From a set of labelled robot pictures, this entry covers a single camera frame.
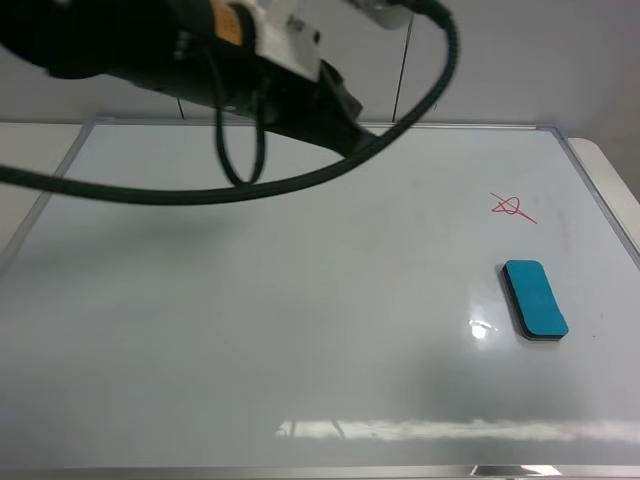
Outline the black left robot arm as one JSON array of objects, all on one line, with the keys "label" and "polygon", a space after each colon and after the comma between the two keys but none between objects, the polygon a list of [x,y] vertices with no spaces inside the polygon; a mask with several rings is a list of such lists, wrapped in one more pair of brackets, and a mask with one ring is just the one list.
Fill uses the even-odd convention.
[{"label": "black left robot arm", "polygon": [[64,80],[108,75],[348,156],[361,103],[293,1],[5,1],[1,43]]}]

